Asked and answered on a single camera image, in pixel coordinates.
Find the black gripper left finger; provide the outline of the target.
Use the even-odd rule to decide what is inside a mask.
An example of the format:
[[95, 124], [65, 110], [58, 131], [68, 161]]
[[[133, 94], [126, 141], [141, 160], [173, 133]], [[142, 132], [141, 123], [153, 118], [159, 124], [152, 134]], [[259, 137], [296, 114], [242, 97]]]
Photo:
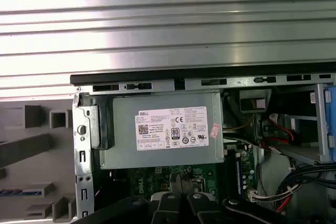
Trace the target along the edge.
[[170, 175], [170, 191], [152, 195], [150, 201], [130, 196], [77, 220], [77, 223], [179, 223], [182, 178]]

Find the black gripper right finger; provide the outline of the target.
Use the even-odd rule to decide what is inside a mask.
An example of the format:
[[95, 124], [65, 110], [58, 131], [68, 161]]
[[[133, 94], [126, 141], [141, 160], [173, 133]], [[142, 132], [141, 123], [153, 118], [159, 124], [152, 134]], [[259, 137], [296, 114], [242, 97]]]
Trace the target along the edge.
[[316, 215], [309, 218], [288, 217], [240, 198], [237, 193], [239, 181], [232, 175], [220, 174], [216, 183], [219, 186], [218, 199], [213, 200], [211, 194], [194, 191], [188, 174], [181, 176], [183, 199], [192, 212], [190, 217], [181, 212], [185, 223], [318, 223]]

